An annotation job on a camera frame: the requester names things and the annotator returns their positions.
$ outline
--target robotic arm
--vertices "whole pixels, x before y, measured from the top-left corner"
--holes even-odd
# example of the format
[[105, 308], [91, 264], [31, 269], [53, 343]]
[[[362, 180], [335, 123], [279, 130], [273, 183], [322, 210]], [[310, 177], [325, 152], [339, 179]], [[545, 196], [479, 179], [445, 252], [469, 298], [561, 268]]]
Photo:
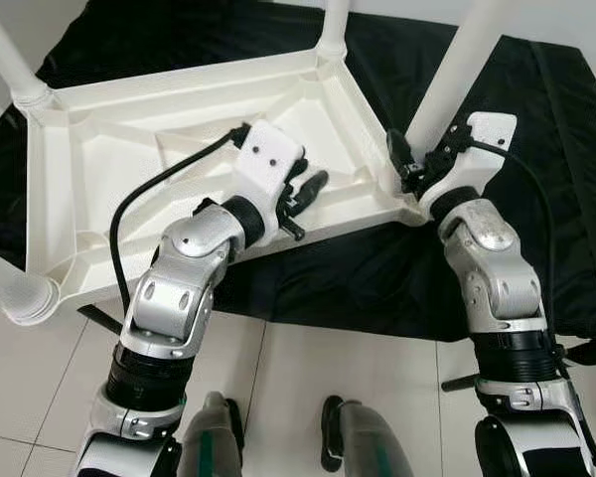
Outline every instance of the robotic arm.
[[243, 127], [234, 195], [221, 205], [205, 200], [191, 218], [169, 225], [139, 280], [108, 381], [95, 396], [75, 476], [176, 474], [181, 446], [172, 434], [215, 286], [240, 252], [269, 243], [279, 228], [304, 236], [291, 218], [316, 199], [327, 173], [315, 174], [293, 195], [291, 180], [308, 167], [304, 148], [265, 121]]
[[480, 369], [477, 397], [489, 413], [475, 432], [484, 476], [593, 476], [578, 398], [557, 372], [538, 277], [517, 233], [480, 198], [504, 158], [472, 145], [507, 151], [515, 126], [513, 116], [477, 112], [452, 126], [424, 165], [406, 159], [405, 141], [392, 135], [391, 157], [404, 188], [439, 224], [459, 278]]

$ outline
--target white floor tile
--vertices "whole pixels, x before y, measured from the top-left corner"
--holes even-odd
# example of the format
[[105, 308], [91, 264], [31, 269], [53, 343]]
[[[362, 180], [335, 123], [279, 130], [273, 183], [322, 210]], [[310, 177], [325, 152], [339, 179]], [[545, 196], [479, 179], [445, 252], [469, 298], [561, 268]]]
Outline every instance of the white floor tile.
[[22, 477], [68, 477], [75, 454], [36, 445]]
[[20, 477], [31, 444], [0, 439], [0, 477]]
[[380, 412], [415, 475], [441, 475], [434, 343], [271, 323], [247, 423], [243, 474], [328, 475], [320, 467], [320, 413], [333, 394]]
[[110, 370], [118, 337], [93, 322], [86, 324], [73, 360], [44, 421], [38, 444], [77, 451], [90, 407]]
[[[438, 365], [442, 382], [476, 373], [477, 364], [470, 340], [439, 343]], [[596, 439], [596, 366], [571, 368], [570, 375]], [[486, 415], [484, 408], [473, 390], [442, 393], [440, 402], [444, 477], [480, 476], [474, 430], [477, 422]]]
[[[263, 327], [264, 322], [254, 318], [213, 314], [186, 389], [188, 404], [177, 437], [182, 437], [209, 391], [221, 391], [247, 410]], [[77, 451], [94, 394], [108, 376], [116, 342], [117, 337], [107, 330], [87, 324], [43, 425], [39, 444]]]
[[83, 326], [77, 313], [19, 327], [0, 312], [0, 436], [35, 440]]

